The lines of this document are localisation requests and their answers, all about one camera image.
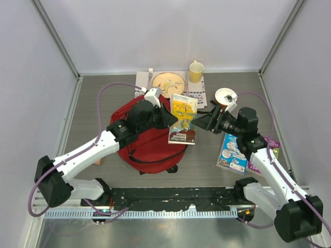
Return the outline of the red backpack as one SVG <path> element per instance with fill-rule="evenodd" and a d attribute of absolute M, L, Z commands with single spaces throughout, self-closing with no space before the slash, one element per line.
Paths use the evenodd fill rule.
<path fill-rule="evenodd" d="M 160 96 L 159 101 L 171 113 L 169 100 Z M 169 144 L 170 127 L 148 126 L 154 107 L 144 96 L 131 100 L 112 114 L 107 131 L 119 143 L 118 155 L 140 174 L 175 173 L 188 145 Z"/>

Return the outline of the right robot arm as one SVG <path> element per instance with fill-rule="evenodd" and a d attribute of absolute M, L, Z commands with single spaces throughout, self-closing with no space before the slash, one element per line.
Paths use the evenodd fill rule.
<path fill-rule="evenodd" d="M 264 190 L 253 178 L 237 181 L 234 199 L 239 204 L 248 201 L 260 207 L 274 221 L 274 227 L 285 242 L 317 235 L 322 231 L 323 203 L 318 196 L 310 196 L 287 174 L 266 140 L 258 132 L 258 117 L 254 109 L 243 107 L 238 116 L 220 111 L 216 106 L 192 124 L 212 131 L 225 132 L 237 138 L 240 152 L 264 176 L 272 193 Z"/>

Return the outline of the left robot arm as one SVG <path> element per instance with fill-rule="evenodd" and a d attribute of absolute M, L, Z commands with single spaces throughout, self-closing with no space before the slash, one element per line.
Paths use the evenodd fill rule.
<path fill-rule="evenodd" d="M 140 100 L 124 118 L 107 126 L 95 139 L 55 159 L 48 156 L 40 158 L 35 184 L 48 206 L 58 207 L 77 190 L 70 181 L 79 172 L 98 159 L 137 141 L 140 134 L 150 129 L 167 129 L 177 120 L 164 104 L 154 105 L 148 100 Z"/>

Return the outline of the yellow landscape paperback book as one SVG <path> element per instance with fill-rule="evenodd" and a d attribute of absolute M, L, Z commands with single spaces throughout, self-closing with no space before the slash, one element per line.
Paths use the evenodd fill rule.
<path fill-rule="evenodd" d="M 183 95 L 173 94 L 170 97 L 171 114 L 178 121 L 169 128 L 169 144 L 195 144 L 195 126 L 191 123 L 197 116 L 198 101 Z"/>

